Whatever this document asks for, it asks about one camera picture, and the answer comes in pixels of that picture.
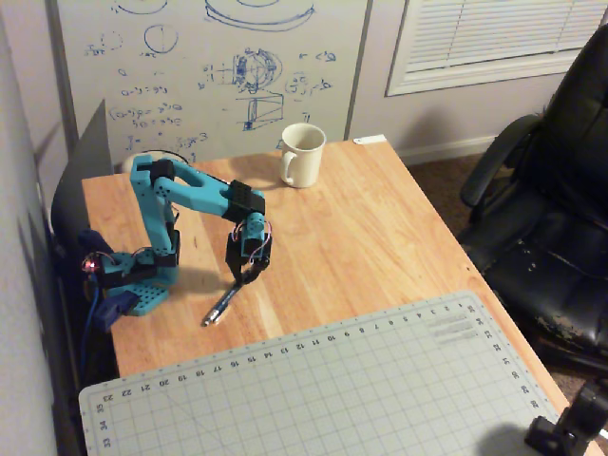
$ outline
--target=whiteboard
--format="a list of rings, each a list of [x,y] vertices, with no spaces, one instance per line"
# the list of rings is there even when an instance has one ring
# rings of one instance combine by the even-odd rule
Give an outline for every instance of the whiteboard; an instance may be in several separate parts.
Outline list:
[[[106,100],[113,162],[344,139],[367,0],[58,0],[79,133]]]

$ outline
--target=brown carpet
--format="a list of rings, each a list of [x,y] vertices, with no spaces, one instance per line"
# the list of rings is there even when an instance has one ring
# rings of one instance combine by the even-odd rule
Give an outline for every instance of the brown carpet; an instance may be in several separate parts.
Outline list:
[[[454,236],[466,227],[470,212],[460,201],[460,189],[480,157],[475,155],[408,167]],[[583,378],[571,374],[551,371],[551,375],[568,401],[574,398],[584,383]],[[604,453],[608,454],[608,442],[598,439],[598,443]]]

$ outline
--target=window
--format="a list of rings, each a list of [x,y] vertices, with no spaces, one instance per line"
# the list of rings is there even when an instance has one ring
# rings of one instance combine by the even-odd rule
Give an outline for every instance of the window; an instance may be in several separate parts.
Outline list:
[[[389,95],[566,71],[608,0],[409,0]]]

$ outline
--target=teal robotic arm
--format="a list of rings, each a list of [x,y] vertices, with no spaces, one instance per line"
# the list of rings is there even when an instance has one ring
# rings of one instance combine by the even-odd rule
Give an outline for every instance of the teal robotic arm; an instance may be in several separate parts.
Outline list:
[[[175,229],[172,203],[236,225],[226,244],[233,289],[255,280],[270,264],[272,237],[265,229],[261,192],[237,180],[219,180],[180,161],[153,161],[146,155],[133,161],[130,180],[151,246],[133,254],[106,252],[89,258],[88,268],[107,296],[97,312],[102,327],[109,328],[125,311],[134,315],[152,311],[167,298],[167,287],[177,281],[180,232]],[[245,265],[249,268],[243,272]]]

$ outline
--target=mug handle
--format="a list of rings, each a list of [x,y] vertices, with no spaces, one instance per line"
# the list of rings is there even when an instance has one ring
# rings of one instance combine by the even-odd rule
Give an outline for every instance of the mug handle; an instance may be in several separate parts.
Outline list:
[[[296,154],[291,150],[288,150],[283,154],[282,163],[281,163],[281,178],[288,184],[294,185],[294,178],[289,178],[287,176],[287,172],[289,171],[289,164],[296,157]]]

